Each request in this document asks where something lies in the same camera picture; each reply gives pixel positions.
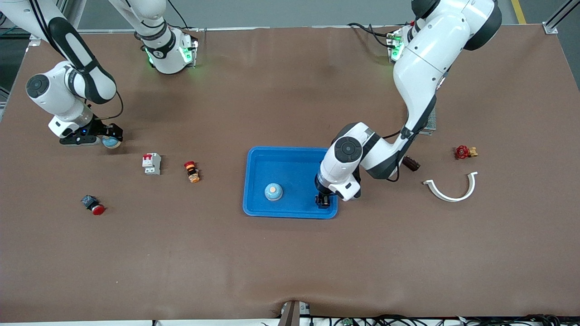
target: red and white object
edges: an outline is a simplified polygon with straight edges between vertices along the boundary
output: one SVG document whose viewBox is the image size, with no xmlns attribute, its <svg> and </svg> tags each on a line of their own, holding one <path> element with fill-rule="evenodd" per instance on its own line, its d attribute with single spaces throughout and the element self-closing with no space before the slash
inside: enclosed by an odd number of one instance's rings
<svg viewBox="0 0 580 326">
<path fill-rule="evenodd" d="M 147 153 L 143 156 L 142 167 L 145 168 L 146 175 L 161 174 L 161 155 L 157 153 Z"/>
</svg>

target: white curved handle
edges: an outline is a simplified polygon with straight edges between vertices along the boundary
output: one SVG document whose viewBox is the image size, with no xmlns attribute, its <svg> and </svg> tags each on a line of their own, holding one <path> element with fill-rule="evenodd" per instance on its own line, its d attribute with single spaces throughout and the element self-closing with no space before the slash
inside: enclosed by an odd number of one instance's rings
<svg viewBox="0 0 580 326">
<path fill-rule="evenodd" d="M 448 202 L 458 202 L 458 201 L 462 201 L 466 198 L 468 198 L 469 196 L 471 196 L 471 194 L 473 193 L 473 190 L 475 190 L 475 175 L 477 174 L 477 172 L 472 172 L 470 174 L 467 175 L 467 178 L 469 179 L 469 189 L 467 190 L 467 193 L 465 195 L 463 195 L 463 197 L 461 198 L 451 198 L 448 197 L 444 194 L 442 194 L 439 189 L 437 189 L 437 186 L 435 186 L 435 182 L 433 180 L 427 180 L 425 182 L 423 182 L 423 184 L 426 184 L 429 186 L 429 189 L 431 189 L 431 192 L 437 196 L 439 199 L 442 199 L 444 201 L 448 201 Z"/>
</svg>

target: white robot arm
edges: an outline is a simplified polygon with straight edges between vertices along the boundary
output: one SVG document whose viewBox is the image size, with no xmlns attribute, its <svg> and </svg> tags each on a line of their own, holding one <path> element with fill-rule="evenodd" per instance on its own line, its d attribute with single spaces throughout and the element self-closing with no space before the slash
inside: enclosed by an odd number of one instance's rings
<svg viewBox="0 0 580 326">
<path fill-rule="evenodd" d="M 145 45 L 151 65 L 159 72 L 174 74 L 187 66 L 195 66 L 198 41 L 165 21 L 166 0 L 109 2 L 133 26 Z"/>
<path fill-rule="evenodd" d="M 328 206 L 328 196 L 333 193 L 344 201 L 360 196 L 358 166 L 375 179 L 390 180 L 426 126 L 437 100 L 435 92 L 461 50 L 483 46 L 495 35 L 502 20 L 495 0 L 413 0 L 411 7 L 416 22 L 395 33 L 401 36 L 402 44 L 390 51 L 391 59 L 396 59 L 393 78 L 407 105 L 407 121 L 394 143 L 362 122 L 344 127 L 315 178 L 320 207 Z M 345 142 L 352 143 L 348 147 L 362 147 L 360 157 L 349 155 Z"/>
<path fill-rule="evenodd" d="M 54 115 L 50 130 L 67 146 L 98 144 L 105 137 L 107 147 L 122 141 L 122 129 L 105 125 L 89 106 L 110 101 L 117 92 L 113 77 L 101 67 L 74 27 L 52 0 L 0 0 L 0 11 L 15 25 L 42 38 L 66 61 L 44 74 L 32 76 L 26 85 L 30 99 Z"/>
</svg>

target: blue tray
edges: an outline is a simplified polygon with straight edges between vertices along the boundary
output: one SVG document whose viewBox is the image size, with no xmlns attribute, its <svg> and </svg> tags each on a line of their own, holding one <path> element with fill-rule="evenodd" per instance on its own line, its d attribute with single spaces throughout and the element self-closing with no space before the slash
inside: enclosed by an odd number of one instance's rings
<svg viewBox="0 0 580 326">
<path fill-rule="evenodd" d="M 248 152 L 244 186 L 244 212 L 271 218 L 330 219 L 338 211 L 335 196 L 329 208 L 318 208 L 314 178 L 327 148 L 256 146 Z M 282 198 L 269 201 L 264 189 L 282 187 Z"/>
</svg>

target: brown table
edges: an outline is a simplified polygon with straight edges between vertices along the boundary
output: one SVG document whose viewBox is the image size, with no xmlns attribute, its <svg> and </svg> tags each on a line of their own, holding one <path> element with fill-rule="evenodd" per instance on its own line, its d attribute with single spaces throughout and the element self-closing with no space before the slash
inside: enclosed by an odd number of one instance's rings
<svg viewBox="0 0 580 326">
<path fill-rule="evenodd" d="M 328 146 L 354 121 L 397 130 L 385 49 L 340 28 L 198 36 L 198 67 L 176 75 L 149 67 L 132 35 L 84 36 L 125 101 L 116 150 L 58 144 L 24 85 L 59 57 L 28 51 L 0 124 L 1 321 L 271 317 L 290 299 L 339 316 L 580 313 L 580 95 L 556 36 L 504 26 L 461 54 L 438 130 L 408 152 L 421 169 L 396 184 L 365 173 L 332 220 L 246 216 L 246 154 Z M 480 156 L 456 161 L 460 144 Z M 148 152 L 161 176 L 143 173 Z M 421 184 L 460 196 L 473 171 L 463 202 Z M 106 212 L 93 217 L 85 194 Z"/>
</svg>

